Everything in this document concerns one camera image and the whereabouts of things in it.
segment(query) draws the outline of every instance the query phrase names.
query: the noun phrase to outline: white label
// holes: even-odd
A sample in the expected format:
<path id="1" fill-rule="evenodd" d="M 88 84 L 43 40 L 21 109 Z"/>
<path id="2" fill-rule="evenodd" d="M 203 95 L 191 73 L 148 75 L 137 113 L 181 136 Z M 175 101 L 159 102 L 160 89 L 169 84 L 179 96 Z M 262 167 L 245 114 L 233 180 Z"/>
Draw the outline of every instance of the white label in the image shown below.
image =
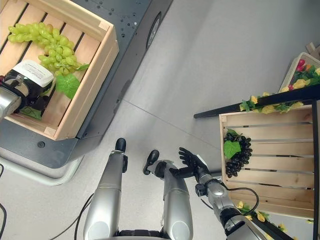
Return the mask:
<path id="1" fill-rule="evenodd" d="M 24 60 L 18 63 L 13 70 L 26 76 L 42 88 L 46 87 L 54 79 L 54 75 L 49 70 L 32 60 Z"/>

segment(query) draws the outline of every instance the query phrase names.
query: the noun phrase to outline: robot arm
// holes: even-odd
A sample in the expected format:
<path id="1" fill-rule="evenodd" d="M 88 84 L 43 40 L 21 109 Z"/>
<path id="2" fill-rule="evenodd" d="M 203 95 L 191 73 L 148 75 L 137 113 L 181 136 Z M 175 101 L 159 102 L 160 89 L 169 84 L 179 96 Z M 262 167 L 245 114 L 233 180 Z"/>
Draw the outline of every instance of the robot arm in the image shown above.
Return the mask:
<path id="1" fill-rule="evenodd" d="M 227 240 L 266 240 L 264 235 L 235 207 L 227 189 L 214 179 L 205 163 L 190 151 L 180 148 L 180 158 L 188 167 L 171 169 L 176 178 L 195 176 L 198 196 L 207 196 L 215 216 L 224 228 Z"/>

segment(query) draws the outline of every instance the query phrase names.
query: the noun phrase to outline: wooden box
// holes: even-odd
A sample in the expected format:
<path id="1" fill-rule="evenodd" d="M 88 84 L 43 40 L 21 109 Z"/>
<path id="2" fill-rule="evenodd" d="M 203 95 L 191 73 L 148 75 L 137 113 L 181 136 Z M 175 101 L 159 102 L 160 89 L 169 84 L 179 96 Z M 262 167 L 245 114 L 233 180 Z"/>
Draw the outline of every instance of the wooden box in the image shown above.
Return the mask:
<path id="1" fill-rule="evenodd" d="M 114 26 L 69 0 L 2 0 L 0 5 L 0 75 L 24 59 L 38 60 L 35 43 L 11 43 L 8 26 L 44 22 L 60 28 L 75 43 L 75 56 L 90 66 L 75 72 L 81 81 L 72 100 L 55 91 L 42 120 L 12 114 L 6 119 L 52 140 L 74 138 L 119 52 Z"/>
<path id="2" fill-rule="evenodd" d="M 260 198 L 258 210 L 313 219 L 314 147 L 312 108 L 303 106 L 288 113 L 226 113 L 219 116 L 222 180 L 228 188 L 247 187 Z M 252 156 L 238 176 L 226 176 L 224 135 L 228 129 L 252 138 Z M 235 204 L 251 207 L 256 197 L 246 190 L 231 191 Z"/>

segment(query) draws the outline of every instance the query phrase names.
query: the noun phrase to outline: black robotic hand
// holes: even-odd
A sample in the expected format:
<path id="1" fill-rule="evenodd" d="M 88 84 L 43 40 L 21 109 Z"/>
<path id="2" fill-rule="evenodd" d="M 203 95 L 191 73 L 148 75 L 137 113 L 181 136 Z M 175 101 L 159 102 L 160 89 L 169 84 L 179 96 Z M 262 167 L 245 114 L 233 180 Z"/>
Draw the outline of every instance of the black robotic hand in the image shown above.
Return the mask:
<path id="1" fill-rule="evenodd" d="M 170 168 L 170 172 L 177 179 L 185 179 L 195 176 L 195 179 L 198 181 L 198 172 L 201 169 L 202 171 L 209 172 L 208 167 L 192 152 L 189 150 L 179 147 L 179 155 L 182 163 L 187 165 L 180 169 Z"/>

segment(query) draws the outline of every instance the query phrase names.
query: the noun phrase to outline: grape bunch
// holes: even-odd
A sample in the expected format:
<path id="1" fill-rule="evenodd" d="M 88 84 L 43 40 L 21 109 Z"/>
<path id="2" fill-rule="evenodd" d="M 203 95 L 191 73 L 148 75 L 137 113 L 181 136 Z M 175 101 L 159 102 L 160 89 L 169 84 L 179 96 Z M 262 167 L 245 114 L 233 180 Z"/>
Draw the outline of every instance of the grape bunch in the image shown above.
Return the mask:
<path id="1" fill-rule="evenodd" d="M 238 173 L 240 172 L 241 168 L 249 163 L 249 158 L 252 155 L 252 149 L 250 148 L 251 146 L 251 138 L 248 137 L 246 138 L 245 136 L 241 135 L 232 135 L 231 133 L 227 133 L 225 138 L 223 139 L 224 142 L 226 141 L 231 141 L 235 142 L 238 141 L 241 147 L 241 152 L 235 153 L 230 161 L 228 161 L 225 164 L 225 173 L 227 177 L 230 179 L 232 176 L 237 177 Z"/>
<path id="2" fill-rule="evenodd" d="M 51 24 L 32 23 L 20 24 L 8 27 L 11 34 L 8 40 L 11 43 L 22 43 L 33 41 L 44 49 L 45 54 L 39 55 L 41 65 L 54 73 L 54 76 L 66 76 L 74 73 L 81 66 L 77 62 L 73 50 L 75 44 L 60 34 L 58 28 L 54 28 Z"/>

